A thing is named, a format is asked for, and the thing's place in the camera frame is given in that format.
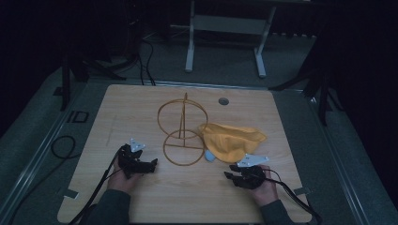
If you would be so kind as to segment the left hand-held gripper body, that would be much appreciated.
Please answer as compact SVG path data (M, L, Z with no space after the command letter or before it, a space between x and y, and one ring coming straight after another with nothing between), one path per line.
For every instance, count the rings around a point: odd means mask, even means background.
M129 143L119 148L117 152L118 165L128 179L135 173L150 173L150 163L140 160L144 149L145 145L134 139L130 139Z

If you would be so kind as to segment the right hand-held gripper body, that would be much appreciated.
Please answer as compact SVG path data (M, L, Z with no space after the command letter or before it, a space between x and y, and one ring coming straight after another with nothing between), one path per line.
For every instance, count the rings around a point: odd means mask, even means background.
M268 157L246 154L237 163L237 169L242 177L240 186L247 189L259 188L267 178L263 173L261 164L269 161Z

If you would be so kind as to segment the yellow cloth hat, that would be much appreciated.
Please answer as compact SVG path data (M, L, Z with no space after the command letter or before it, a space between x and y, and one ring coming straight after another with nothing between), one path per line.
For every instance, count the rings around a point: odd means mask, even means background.
M207 149L223 162L235 163L252 154L268 137L254 127L234 127L217 123L199 126Z

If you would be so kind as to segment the gold wire hat stand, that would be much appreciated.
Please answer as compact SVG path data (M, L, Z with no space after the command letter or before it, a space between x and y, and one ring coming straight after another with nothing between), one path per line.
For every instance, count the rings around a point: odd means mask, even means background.
M157 124L164 134L161 145L164 157L177 166L199 162L206 151L199 125L207 122L204 107L189 99L187 93L164 102L157 112Z

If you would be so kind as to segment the person's right hand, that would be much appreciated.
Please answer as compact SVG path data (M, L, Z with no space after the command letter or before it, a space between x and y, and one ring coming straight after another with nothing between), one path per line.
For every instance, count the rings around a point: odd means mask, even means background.
M250 190L249 193L258 206L265 206L276 202L279 197L276 184L270 181L270 167L267 165L261 165L261 168L267 180L264 181L260 187Z

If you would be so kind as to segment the person's left hand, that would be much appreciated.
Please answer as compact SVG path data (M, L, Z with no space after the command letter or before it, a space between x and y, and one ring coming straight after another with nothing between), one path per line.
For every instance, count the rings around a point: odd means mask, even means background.
M127 178L118 165L118 159L116 159L113 173L108 179L107 188L131 194L142 176L141 173L134 173L130 178Z

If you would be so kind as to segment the black tripod stand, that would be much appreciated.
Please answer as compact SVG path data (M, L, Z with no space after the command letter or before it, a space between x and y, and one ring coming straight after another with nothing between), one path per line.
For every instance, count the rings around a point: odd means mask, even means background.
M61 51L63 52L62 57L62 86L58 87L55 93L62 97L62 105L60 110L64 111L69 103L71 102L71 90L70 90L70 73L73 72L76 79L82 82L88 80L88 73L86 68L90 67L98 71L100 74L117 81L125 81L126 78L119 76L115 73L116 70L131 66L139 59L139 54L129 55L127 60L105 67L96 60L88 57L83 52L79 51L72 42L67 40L65 37L59 38L59 44Z
M331 85L332 73L328 67L310 67L303 65L298 71L298 75L287 82L271 86L271 91L283 91L290 86L307 80L307 84L302 90L302 94L306 98L314 98L318 96L317 117L323 126L327 125L326 114L330 109L328 100L330 99L334 106L340 111L343 108L336 99L331 95L329 88Z

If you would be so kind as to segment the white metal table frame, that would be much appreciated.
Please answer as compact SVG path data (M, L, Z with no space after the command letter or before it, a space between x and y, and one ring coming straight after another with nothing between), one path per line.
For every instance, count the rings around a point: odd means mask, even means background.
M267 77L266 65L263 59L263 51L266 41L270 34L277 8L280 6L306 6L311 4L310 0L226 0L227 4L259 4L267 9L265 19L243 18L222 15L209 15L208 13L199 13L196 9L200 1L206 0L187 0L190 2L189 25L189 43L185 61L185 71L193 71L194 53L195 53L195 32L208 31L226 34L254 35L260 38L259 43L253 48L253 57L260 79Z

